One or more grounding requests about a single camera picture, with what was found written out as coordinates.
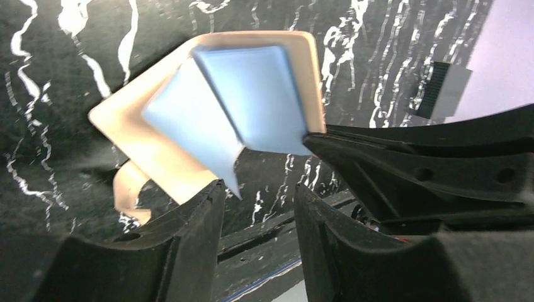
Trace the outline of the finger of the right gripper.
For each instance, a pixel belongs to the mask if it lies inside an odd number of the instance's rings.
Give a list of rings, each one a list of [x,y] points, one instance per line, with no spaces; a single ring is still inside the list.
[[[454,123],[329,125],[304,145],[392,233],[533,229],[533,106]]]

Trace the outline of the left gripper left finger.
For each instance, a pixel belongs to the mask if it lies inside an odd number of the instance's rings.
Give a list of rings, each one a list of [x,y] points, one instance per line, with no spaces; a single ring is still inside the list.
[[[112,242],[66,237],[35,301],[210,301],[224,182]]]

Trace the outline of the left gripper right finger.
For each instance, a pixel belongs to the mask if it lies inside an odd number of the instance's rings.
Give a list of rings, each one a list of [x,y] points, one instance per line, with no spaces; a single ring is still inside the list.
[[[353,220],[299,184],[309,301],[532,301],[533,232],[435,233],[415,243]]]

